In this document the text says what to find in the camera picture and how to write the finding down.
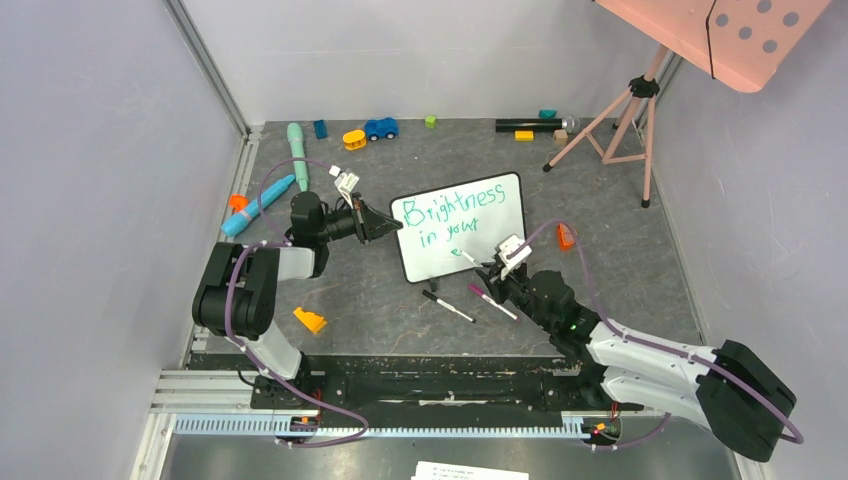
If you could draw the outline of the blue toy car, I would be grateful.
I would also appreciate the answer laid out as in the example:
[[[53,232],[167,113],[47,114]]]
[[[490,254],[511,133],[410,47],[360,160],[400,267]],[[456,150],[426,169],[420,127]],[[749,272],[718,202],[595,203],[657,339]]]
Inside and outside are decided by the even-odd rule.
[[[364,124],[364,131],[369,142],[380,139],[394,139],[399,134],[397,121],[392,117],[369,119]]]

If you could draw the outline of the orange rounded toy brick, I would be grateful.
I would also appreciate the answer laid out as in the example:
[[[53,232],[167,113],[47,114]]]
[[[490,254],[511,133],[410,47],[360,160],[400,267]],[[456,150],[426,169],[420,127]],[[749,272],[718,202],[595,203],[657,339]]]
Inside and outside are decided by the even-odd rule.
[[[565,223],[557,225],[557,244],[561,251],[569,251],[576,245],[574,230]]]

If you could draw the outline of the dark blue block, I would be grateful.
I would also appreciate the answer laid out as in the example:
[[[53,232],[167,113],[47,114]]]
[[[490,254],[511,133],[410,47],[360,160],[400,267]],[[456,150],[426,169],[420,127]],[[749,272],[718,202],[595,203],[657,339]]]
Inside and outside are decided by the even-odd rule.
[[[328,137],[328,129],[324,120],[315,120],[313,122],[313,128],[317,139],[326,139]]]

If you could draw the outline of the purple capped whiteboard marker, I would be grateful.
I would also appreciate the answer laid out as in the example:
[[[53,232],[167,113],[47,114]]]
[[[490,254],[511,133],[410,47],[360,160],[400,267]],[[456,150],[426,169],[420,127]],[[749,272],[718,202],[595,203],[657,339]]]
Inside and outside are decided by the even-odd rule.
[[[486,293],[484,292],[484,290],[483,290],[481,287],[479,287],[478,285],[473,284],[473,283],[469,283],[469,284],[467,285],[467,288],[468,288],[468,289],[469,289],[472,293],[474,293],[474,294],[475,294],[475,295],[477,295],[479,298],[481,298],[483,301],[485,301],[487,304],[489,304],[489,305],[491,305],[492,307],[494,307],[494,308],[498,309],[500,312],[502,312],[503,314],[505,314],[506,316],[508,316],[508,317],[509,317],[509,318],[511,318],[512,320],[514,320],[514,321],[518,321],[518,320],[519,320],[519,317],[518,317],[518,315],[517,315],[517,314],[515,314],[515,313],[511,312],[510,310],[508,310],[508,309],[507,309],[506,307],[504,307],[503,305],[501,305],[501,304],[497,303],[497,302],[496,302],[496,301],[495,301],[492,297],[490,297],[488,294],[486,294]]]

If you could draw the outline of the blue toy marker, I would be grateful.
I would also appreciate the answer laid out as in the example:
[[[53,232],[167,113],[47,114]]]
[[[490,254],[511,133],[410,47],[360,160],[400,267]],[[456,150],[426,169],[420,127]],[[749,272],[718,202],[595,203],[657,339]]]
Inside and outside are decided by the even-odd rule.
[[[267,187],[258,198],[250,200],[249,205],[242,211],[233,212],[223,221],[220,230],[227,237],[235,237],[244,231],[248,225],[260,216],[260,205],[269,206],[281,195],[287,192],[296,182],[295,175],[289,174]]]

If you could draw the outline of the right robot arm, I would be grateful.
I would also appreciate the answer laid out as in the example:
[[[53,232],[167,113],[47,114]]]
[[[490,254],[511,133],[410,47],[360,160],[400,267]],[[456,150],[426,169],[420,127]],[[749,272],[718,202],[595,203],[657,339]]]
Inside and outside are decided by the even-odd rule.
[[[496,303],[511,303],[560,354],[582,361],[577,392],[585,405],[661,410],[709,429],[733,452],[761,463],[779,441],[800,440],[788,426],[796,395],[747,345],[687,345],[634,331],[579,303],[556,271],[500,270],[485,263],[474,271]]]

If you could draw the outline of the orange wedge toy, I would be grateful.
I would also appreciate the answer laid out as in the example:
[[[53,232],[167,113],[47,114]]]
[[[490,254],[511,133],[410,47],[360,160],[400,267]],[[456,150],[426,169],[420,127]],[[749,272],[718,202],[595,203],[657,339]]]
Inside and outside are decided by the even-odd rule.
[[[323,316],[311,311],[306,311],[302,307],[294,309],[293,315],[312,334],[319,334],[327,325],[327,321]]]

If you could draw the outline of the white whiteboard black frame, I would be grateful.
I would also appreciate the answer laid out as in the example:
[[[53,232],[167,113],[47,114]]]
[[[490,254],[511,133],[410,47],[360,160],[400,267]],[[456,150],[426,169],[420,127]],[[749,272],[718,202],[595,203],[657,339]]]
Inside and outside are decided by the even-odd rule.
[[[527,235],[522,181],[514,171],[399,196],[389,210],[403,223],[397,242],[410,284],[471,269],[459,250],[487,262],[504,239]]]

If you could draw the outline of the clear round bulb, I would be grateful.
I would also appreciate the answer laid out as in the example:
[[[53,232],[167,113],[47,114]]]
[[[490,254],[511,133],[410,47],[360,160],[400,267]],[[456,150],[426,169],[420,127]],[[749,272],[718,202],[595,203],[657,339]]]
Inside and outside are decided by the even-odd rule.
[[[565,115],[561,119],[562,128],[569,134],[579,132],[582,127],[582,122],[579,117]]]

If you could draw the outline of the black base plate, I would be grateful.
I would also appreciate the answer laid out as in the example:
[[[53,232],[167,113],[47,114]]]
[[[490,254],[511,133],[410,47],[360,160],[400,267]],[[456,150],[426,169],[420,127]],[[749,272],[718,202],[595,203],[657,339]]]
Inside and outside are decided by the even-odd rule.
[[[553,427],[565,411],[610,413],[596,367],[563,357],[308,355],[293,384],[324,427]]]

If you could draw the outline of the green whiteboard marker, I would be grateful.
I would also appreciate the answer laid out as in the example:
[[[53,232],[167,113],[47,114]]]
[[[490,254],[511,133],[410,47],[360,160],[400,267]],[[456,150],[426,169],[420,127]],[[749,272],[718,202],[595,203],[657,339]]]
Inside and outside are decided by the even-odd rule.
[[[482,267],[482,264],[478,260],[476,260],[473,256],[471,256],[469,253],[467,253],[466,251],[459,250],[459,252],[460,252],[461,256],[463,258],[465,258],[466,260],[468,260],[475,268]]]

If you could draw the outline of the mint green toy marker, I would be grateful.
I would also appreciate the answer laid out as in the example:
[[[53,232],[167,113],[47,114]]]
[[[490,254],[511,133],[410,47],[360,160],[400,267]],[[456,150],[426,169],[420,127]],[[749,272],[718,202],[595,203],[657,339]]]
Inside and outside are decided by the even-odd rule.
[[[286,138],[290,146],[291,156],[294,159],[294,174],[296,183],[301,192],[309,190],[309,172],[307,163],[303,161],[305,155],[304,133],[297,122],[287,125]]]

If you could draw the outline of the white paper sheet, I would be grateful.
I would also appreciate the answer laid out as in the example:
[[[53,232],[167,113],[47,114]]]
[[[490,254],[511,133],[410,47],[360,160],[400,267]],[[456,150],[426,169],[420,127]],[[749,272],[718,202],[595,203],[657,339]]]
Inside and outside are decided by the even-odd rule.
[[[526,472],[419,461],[411,480],[529,480]]]

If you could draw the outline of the pink tripod stand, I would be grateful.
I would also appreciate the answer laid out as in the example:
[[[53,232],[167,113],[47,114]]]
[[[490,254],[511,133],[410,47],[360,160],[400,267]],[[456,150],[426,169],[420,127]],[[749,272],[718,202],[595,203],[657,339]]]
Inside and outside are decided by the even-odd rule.
[[[631,79],[628,82],[625,91],[615,101],[613,101],[599,117],[595,118],[586,127],[584,127],[551,160],[547,161],[543,165],[542,170],[544,172],[549,172],[582,140],[587,140],[598,153],[600,161],[604,165],[635,161],[642,161],[644,163],[641,207],[648,208],[651,205],[654,125],[656,119],[657,100],[660,93],[660,85],[656,80],[656,76],[668,53],[668,47],[660,45],[646,72],[641,76]],[[626,106],[620,116],[613,122],[613,137],[606,147],[602,147],[593,135],[594,130],[609,114],[613,113],[625,101],[627,101]],[[637,110],[642,106],[646,107],[647,116],[643,132],[643,152],[634,155],[616,156],[616,151],[623,139],[623,136],[627,132],[628,128],[633,126]]]

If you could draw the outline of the pink perforated panel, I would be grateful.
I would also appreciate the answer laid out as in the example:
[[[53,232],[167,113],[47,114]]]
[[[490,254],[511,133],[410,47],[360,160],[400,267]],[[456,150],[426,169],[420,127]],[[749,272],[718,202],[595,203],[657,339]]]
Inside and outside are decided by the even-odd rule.
[[[773,77],[829,0],[599,0],[605,10],[740,93]]]

